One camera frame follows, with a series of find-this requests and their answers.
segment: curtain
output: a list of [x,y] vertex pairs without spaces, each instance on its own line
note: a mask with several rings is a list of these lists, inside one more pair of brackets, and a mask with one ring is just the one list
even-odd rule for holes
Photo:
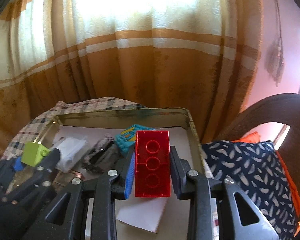
[[190,110],[202,142],[244,107],[262,0],[11,0],[0,15],[0,155],[58,101]]

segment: circular tube on red block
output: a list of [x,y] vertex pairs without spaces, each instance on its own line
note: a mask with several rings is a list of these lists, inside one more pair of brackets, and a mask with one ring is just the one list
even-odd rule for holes
[[155,171],[160,166],[160,160],[157,157],[151,156],[146,160],[146,167],[150,171]]
[[146,176],[146,185],[149,188],[155,188],[160,184],[160,179],[158,175],[151,173],[148,176]]
[[146,151],[150,154],[156,154],[160,150],[160,144],[156,140],[150,140],[146,143]]

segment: brown plastic chair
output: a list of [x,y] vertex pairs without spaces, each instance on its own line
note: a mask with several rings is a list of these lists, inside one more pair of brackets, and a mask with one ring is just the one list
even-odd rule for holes
[[217,140],[236,140],[267,122],[279,122],[290,130],[279,148],[300,195],[300,95],[279,94],[265,98],[239,114],[217,137]]

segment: checkered fabric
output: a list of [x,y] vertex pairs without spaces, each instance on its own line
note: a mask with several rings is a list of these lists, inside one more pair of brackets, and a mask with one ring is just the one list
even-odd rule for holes
[[[75,104],[66,104],[59,101],[54,108],[44,112],[35,119],[31,120],[20,132],[12,139],[8,147],[3,153],[2,159],[10,159],[15,156],[19,156],[23,152],[23,148],[26,142],[32,142],[38,134],[47,126],[47,124],[56,115],[70,114],[70,113],[85,113],[96,110],[119,110],[119,109],[139,109],[146,108],[140,104],[118,99],[118,98],[99,98],[82,101]],[[213,178],[212,172],[206,161],[201,158],[204,165],[204,171],[208,178]]]

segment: red plastic brick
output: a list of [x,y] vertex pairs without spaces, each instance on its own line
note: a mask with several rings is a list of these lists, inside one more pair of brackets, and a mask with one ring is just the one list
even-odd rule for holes
[[137,131],[136,197],[170,197],[169,131]]

